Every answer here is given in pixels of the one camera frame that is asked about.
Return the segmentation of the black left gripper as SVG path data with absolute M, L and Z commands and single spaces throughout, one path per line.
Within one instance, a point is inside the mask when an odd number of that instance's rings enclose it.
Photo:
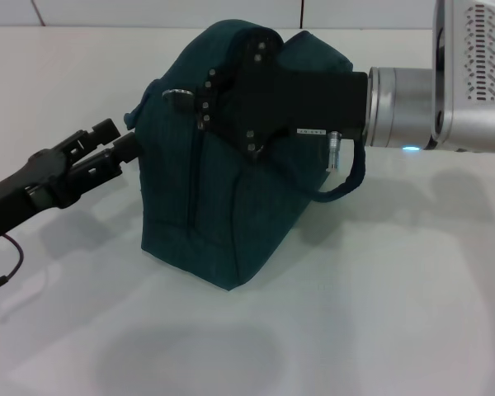
M 59 150 L 33 154 L 20 170 L 0 181 L 0 237 L 41 211 L 66 208 L 73 203 L 73 196 L 80 197 L 120 176 L 120 165 L 132 162 L 143 150 L 134 132 L 119 137 L 112 119 L 106 119 L 90 132 L 72 134 L 59 143 Z M 114 140 L 111 148 L 71 168 L 70 160 L 80 160 Z M 71 190 L 66 182 L 70 169 Z

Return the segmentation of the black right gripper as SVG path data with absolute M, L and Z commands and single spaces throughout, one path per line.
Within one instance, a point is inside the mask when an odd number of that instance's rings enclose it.
M 199 131 L 225 137 L 249 158 L 299 134 L 336 132 L 361 141 L 368 78 L 311 33 L 282 40 L 268 28 L 244 29 L 225 65 L 174 88 L 176 111 L 191 116 Z M 225 121 L 210 106 L 224 93 Z

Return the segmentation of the teal insulated lunch bag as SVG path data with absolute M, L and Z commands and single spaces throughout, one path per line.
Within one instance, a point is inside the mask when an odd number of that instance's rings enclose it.
M 249 158 L 164 98 L 224 67 L 233 37 L 253 26 L 225 20 L 204 30 L 124 118 L 143 150 L 142 249 L 225 290 L 261 270 L 309 203 L 338 200 L 365 176 L 362 143 L 342 139 L 332 153 L 327 137 L 297 135 Z

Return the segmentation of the white table with rounded corner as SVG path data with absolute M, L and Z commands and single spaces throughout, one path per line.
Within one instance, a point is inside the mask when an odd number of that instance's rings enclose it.
M 201 30 L 0 27 L 0 181 Z M 138 164 L 11 231 L 0 396 L 495 396 L 495 155 L 367 149 L 243 287 L 142 252 Z

